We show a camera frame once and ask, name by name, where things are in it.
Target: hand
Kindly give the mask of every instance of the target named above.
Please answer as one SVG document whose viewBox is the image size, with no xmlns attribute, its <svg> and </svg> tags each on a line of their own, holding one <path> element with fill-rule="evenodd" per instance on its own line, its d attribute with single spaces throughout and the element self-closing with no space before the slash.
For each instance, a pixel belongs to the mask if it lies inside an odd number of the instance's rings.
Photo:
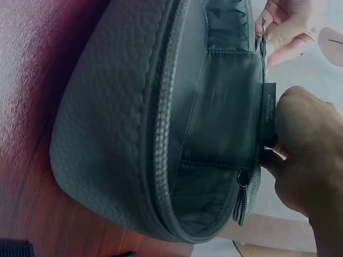
<svg viewBox="0 0 343 257">
<path fill-rule="evenodd" d="M 270 45 L 268 66 L 302 55 L 316 40 L 327 0 L 268 0 L 256 20 L 256 34 L 262 34 L 262 18 L 266 19 Z"/>
<path fill-rule="evenodd" d="M 332 104 L 302 87 L 282 95 L 275 112 L 279 142 L 274 150 L 286 160 L 265 150 L 260 161 L 274 175 L 276 193 L 286 206 L 305 216 L 314 208 L 327 209 L 333 185 L 343 184 L 342 131 L 343 118 Z"/>
</svg>

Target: stitching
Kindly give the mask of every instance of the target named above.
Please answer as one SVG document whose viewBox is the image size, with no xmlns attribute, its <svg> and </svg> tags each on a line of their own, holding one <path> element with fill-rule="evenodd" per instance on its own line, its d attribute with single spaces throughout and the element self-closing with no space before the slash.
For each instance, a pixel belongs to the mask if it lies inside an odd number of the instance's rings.
<svg viewBox="0 0 343 257">
<path fill-rule="evenodd" d="M 143 87 L 143 89 L 142 89 L 142 91 L 141 91 L 141 95 L 142 95 L 142 96 L 144 96 L 144 91 L 145 91 L 146 86 L 147 86 L 147 77 L 148 77 L 148 73 L 149 73 L 149 70 L 150 70 L 150 65 L 151 65 L 153 50 L 154 50 L 154 48 L 156 47 L 156 35 L 157 35 L 158 31 L 159 31 L 160 24 L 161 24 L 161 20 L 162 20 L 162 17 L 163 17 L 164 12 L 165 12 L 165 10 L 166 10 L 167 2 L 169 2 L 169 1 L 166 0 L 165 3 L 164 3 L 164 5 L 163 5 L 162 12 L 161 12 L 161 17 L 160 17 L 160 19 L 159 19 L 159 21 L 158 21 L 158 24 L 157 24 L 157 27 L 156 27 L 156 31 L 155 31 L 155 34 L 154 34 L 154 43 L 153 43 L 153 46 L 152 46 L 152 49 L 151 49 L 151 52 L 150 52 L 150 55 L 149 55 L 148 63 L 147 63 L 148 67 L 147 67 L 147 70 L 146 70 L 146 73 L 145 73 L 144 87 Z M 139 106 L 139 109 L 138 109 L 138 112 L 139 112 L 139 120 L 141 119 L 141 112 L 142 112 L 142 110 L 143 110 L 142 107 L 143 107 L 143 101 L 140 103 L 140 106 Z M 138 141 L 137 141 L 136 147 L 137 147 L 137 150 L 138 150 L 138 151 L 139 151 L 139 147 L 140 147 L 140 136 L 139 136 L 139 135 L 140 135 L 140 133 L 139 133 L 139 132 L 140 132 L 140 127 L 141 127 L 141 122 L 139 122 L 138 125 L 137 125 Z M 137 158 L 136 162 L 137 162 L 137 167 L 139 167 L 139 158 Z M 145 198 L 143 197 L 143 195 L 144 195 L 144 194 L 143 194 L 143 189 L 142 189 L 143 186 L 142 186 L 142 181 L 141 181 L 141 176 L 140 176 L 140 170 L 139 170 L 139 168 L 138 168 L 137 178 L 138 178 L 139 190 L 140 190 L 140 192 L 141 192 L 141 198 L 142 198 L 142 200 L 143 200 L 143 205 L 144 205 L 145 211 L 146 211 L 146 213 L 148 214 L 147 216 L 149 217 L 149 219 L 150 219 L 151 221 L 153 221 L 153 219 L 151 218 L 151 216 L 150 216 L 150 214 L 149 214 L 149 211 L 148 211 L 148 209 L 147 209 L 146 200 L 145 200 Z M 158 226 L 155 225 L 155 228 L 158 229 L 159 232 L 161 232 L 161 230 L 159 229 Z"/>
<path fill-rule="evenodd" d="M 210 49 L 209 54 L 226 54 L 226 55 L 256 55 L 260 57 L 260 54 L 256 52 L 246 52 L 246 51 L 230 51 L 225 49 Z"/>
<path fill-rule="evenodd" d="M 208 27 L 208 17 L 207 17 L 207 13 L 206 13 L 206 10 L 205 10 L 205 6 L 202 4 L 201 0 L 199 0 L 199 3 L 202 6 L 204 17 L 205 17 L 205 22 L 206 22 L 206 39 L 207 39 L 207 43 L 206 44 L 208 44 L 208 34 L 210 33 L 210 29 Z"/>
<path fill-rule="evenodd" d="M 195 161 L 187 161 L 187 160 L 181 160 L 183 164 L 188 164 L 188 165 L 204 165 L 204 166 L 212 166 L 212 167 L 221 167 L 221 168 L 229 168 L 229 169 L 242 169 L 246 171 L 251 171 L 252 169 L 248 169 L 246 167 L 241 167 L 241 166 L 235 166 L 235 165 L 230 165 L 230 164 L 222 164 L 222 163 L 211 163 L 211 162 L 195 162 Z"/>
<path fill-rule="evenodd" d="M 205 62 L 205 57 L 206 57 L 206 53 L 207 53 L 207 51 L 204 51 L 203 59 L 202 59 L 202 64 L 201 64 L 201 66 L 200 66 L 199 75 L 198 75 L 198 80 L 197 80 L 197 87 L 196 87 L 195 94 L 194 94 L 194 97 L 193 97 L 193 102 L 192 102 L 192 106 L 191 106 L 191 111 L 190 111 L 189 116 L 188 116 L 186 131 L 185 131 L 185 133 L 184 133 L 183 140 L 182 140 L 182 144 L 181 144 L 181 150 L 180 150 L 180 154 L 179 154 L 179 160 L 181 160 L 181 158 L 182 158 L 182 150 L 183 150 L 183 146 L 184 146 L 184 141 L 185 141 L 185 139 L 186 139 L 186 135 L 187 135 L 187 132 L 188 132 L 188 129 L 189 129 L 189 124 L 190 124 L 191 116 L 192 116 L 192 113 L 193 113 L 193 107 L 194 107 L 195 99 L 196 99 L 197 94 L 198 94 L 198 88 L 199 88 L 199 82 L 200 82 L 200 75 L 201 75 L 202 70 L 203 70 L 203 66 L 204 66 L 204 62 Z M 173 185 L 171 186 L 170 194 L 173 193 L 173 189 L 174 189 L 174 185 L 175 185 L 176 176 L 177 176 L 177 172 L 178 172 L 179 169 L 180 169 L 180 164 L 178 164 L 178 166 L 177 166 L 177 170 L 176 170 L 176 172 L 175 172 L 175 176 L 174 176 L 174 180 L 173 180 Z"/>
</svg>

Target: zipper teeth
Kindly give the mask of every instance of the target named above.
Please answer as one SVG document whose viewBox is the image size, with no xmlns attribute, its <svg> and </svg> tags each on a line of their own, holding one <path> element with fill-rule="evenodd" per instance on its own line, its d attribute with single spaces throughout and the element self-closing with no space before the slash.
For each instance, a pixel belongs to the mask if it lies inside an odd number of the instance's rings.
<svg viewBox="0 0 343 257">
<path fill-rule="evenodd" d="M 158 101 L 158 113 L 156 119 L 156 136 L 155 136 L 155 146 L 154 146 L 154 164 L 155 164 L 155 193 L 156 201 L 159 206 L 159 211 L 161 213 L 161 218 L 165 223 L 167 229 L 174 235 L 175 229 L 171 229 L 170 225 L 172 223 L 173 208 L 170 199 L 169 186 L 168 186 L 168 141 L 169 141 L 169 126 L 170 126 L 170 110 L 172 107 L 172 97 L 173 97 L 173 81 L 175 78 L 175 63 L 177 61 L 177 56 L 180 48 L 180 37 L 174 39 L 176 25 L 178 23 L 178 17 L 180 13 L 187 13 L 190 1 L 180 0 L 177 4 L 177 11 L 175 14 L 174 24 L 170 32 L 170 38 L 167 46 L 166 62 L 163 66 L 161 89 Z M 182 21 L 180 34 L 183 33 L 185 24 L 185 18 Z M 177 235 L 177 240 L 180 240 L 181 235 Z M 191 242 L 189 238 L 182 238 L 189 243 Z"/>
<path fill-rule="evenodd" d="M 250 43 L 250 47 L 256 51 L 256 47 L 255 47 L 255 22 L 253 19 L 253 13 L 252 13 L 252 4 L 251 4 L 251 0 L 246 0 L 249 3 L 249 17 L 250 17 L 250 37 L 249 37 L 249 43 Z"/>
</svg>

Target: white surface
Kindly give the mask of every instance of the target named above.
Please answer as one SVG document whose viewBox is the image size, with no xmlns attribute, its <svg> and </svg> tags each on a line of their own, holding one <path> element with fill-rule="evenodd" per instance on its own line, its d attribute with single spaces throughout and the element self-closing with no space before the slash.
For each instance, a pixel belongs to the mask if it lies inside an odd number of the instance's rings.
<svg viewBox="0 0 343 257">
<path fill-rule="evenodd" d="M 265 0 L 252 0 L 256 16 L 260 14 L 265 2 Z M 343 1 L 331 1 L 327 13 L 324 26 L 343 30 Z M 327 61 L 318 45 L 296 60 L 271 68 L 268 81 L 277 82 L 278 98 L 291 86 L 303 86 L 322 100 L 334 103 L 341 114 L 343 113 L 343 67 L 336 67 Z M 307 220 L 303 215 L 282 204 L 275 193 L 274 182 L 274 178 L 263 170 L 253 212 L 288 220 Z"/>
<path fill-rule="evenodd" d="M 216 237 L 213 240 L 195 245 L 191 257 L 241 257 L 231 240 Z"/>
</svg>

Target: pebbled leather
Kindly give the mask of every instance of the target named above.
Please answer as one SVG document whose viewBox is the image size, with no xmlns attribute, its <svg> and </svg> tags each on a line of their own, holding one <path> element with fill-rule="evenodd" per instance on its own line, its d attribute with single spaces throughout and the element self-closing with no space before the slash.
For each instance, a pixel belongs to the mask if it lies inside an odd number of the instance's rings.
<svg viewBox="0 0 343 257">
<path fill-rule="evenodd" d="M 149 87 L 175 5 L 172 0 L 109 4 L 64 93 L 50 146 L 56 180 L 72 198 L 164 240 L 176 239 L 157 219 L 141 176 Z"/>
</svg>

